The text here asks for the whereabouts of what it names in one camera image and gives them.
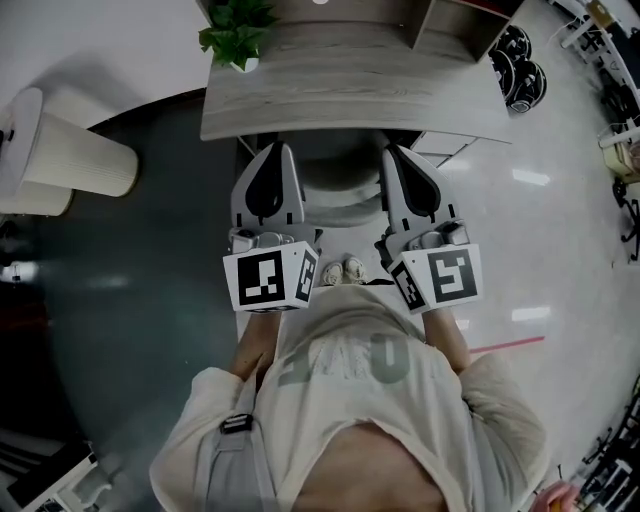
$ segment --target potted plant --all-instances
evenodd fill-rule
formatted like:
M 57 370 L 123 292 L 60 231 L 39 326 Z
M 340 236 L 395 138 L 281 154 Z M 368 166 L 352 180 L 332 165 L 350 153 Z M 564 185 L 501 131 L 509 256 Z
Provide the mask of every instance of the potted plant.
M 264 0 L 228 0 L 209 7 L 211 27 L 199 32 L 200 46 L 213 49 L 214 62 L 241 73 L 258 66 L 258 46 L 267 28 L 277 20 Z

